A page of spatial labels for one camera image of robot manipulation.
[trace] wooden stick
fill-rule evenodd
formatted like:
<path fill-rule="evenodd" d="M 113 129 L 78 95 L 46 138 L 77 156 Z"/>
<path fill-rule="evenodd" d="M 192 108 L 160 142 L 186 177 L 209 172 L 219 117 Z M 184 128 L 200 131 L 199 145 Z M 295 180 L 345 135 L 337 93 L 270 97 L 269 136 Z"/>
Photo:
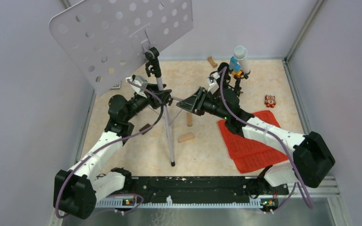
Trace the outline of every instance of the wooden stick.
<path fill-rule="evenodd" d="M 187 140 L 192 140 L 195 138 L 195 135 L 193 133 L 187 133 L 178 138 L 178 143 L 185 142 Z"/>
<path fill-rule="evenodd" d="M 209 56 L 207 58 L 207 61 L 209 61 L 209 63 L 212 65 L 213 68 L 216 68 L 217 67 L 217 63 L 213 60 L 213 57 L 212 56 Z"/>
<path fill-rule="evenodd" d="M 188 127 L 192 126 L 192 113 L 191 112 L 187 112 L 187 126 Z"/>

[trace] red towel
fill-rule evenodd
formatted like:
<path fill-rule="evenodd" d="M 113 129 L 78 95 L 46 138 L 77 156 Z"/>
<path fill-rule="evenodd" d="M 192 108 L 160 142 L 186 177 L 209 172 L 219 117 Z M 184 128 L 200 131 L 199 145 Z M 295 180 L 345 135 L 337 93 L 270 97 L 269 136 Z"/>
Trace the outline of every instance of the red towel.
<path fill-rule="evenodd" d="M 259 119 L 280 127 L 271 111 L 265 110 L 253 113 Z M 227 146 L 230 158 L 234 160 L 235 166 L 240 173 L 248 173 L 288 160 L 288 157 L 255 140 L 234 135 L 224 125 L 225 120 L 218 121 L 221 135 Z"/>

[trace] small toy figure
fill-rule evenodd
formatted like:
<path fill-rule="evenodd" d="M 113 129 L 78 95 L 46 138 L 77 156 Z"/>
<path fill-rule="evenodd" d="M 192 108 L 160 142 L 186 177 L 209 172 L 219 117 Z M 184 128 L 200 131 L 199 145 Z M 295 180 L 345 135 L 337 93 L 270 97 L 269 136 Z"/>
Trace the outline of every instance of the small toy figure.
<path fill-rule="evenodd" d="M 238 73 L 241 70 L 241 66 L 238 64 L 238 60 L 235 57 L 231 57 L 230 59 L 230 72 Z"/>
<path fill-rule="evenodd" d="M 273 108 L 276 105 L 276 101 L 275 101 L 275 96 L 271 96 L 271 95 L 266 95 L 264 97 L 264 104 L 266 105 L 266 107 L 271 107 Z"/>

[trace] orange toy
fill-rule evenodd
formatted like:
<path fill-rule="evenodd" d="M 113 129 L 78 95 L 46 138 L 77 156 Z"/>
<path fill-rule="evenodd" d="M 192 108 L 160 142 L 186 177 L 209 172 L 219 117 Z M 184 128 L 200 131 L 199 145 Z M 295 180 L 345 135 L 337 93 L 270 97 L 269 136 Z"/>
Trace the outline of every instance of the orange toy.
<path fill-rule="evenodd" d="M 264 104 L 266 105 L 266 107 L 273 108 L 277 104 L 277 102 L 275 101 L 275 96 L 271 95 L 264 96 Z"/>

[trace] wooden block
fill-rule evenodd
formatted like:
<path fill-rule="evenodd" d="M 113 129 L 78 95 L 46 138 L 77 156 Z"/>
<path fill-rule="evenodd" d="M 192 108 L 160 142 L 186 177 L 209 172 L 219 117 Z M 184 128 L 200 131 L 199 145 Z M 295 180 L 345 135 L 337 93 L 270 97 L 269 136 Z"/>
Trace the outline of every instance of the wooden block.
<path fill-rule="evenodd" d="M 193 138 L 195 138 L 195 135 L 193 133 L 187 133 L 178 138 L 178 143 L 182 143 L 187 140 L 192 140 Z"/>
<path fill-rule="evenodd" d="M 148 124 L 146 124 L 146 125 L 144 125 L 141 129 L 140 129 L 140 132 L 141 131 L 143 131 L 144 129 L 146 129 L 146 128 L 148 128 L 150 126 L 150 124 L 148 123 Z"/>
<path fill-rule="evenodd" d="M 216 68 L 217 67 L 217 63 L 213 60 L 213 57 L 212 56 L 209 56 L 207 58 L 207 61 L 209 61 L 209 63 L 212 65 L 213 68 Z"/>
<path fill-rule="evenodd" d="M 192 126 L 192 113 L 191 112 L 187 112 L 187 126 L 188 127 Z"/>

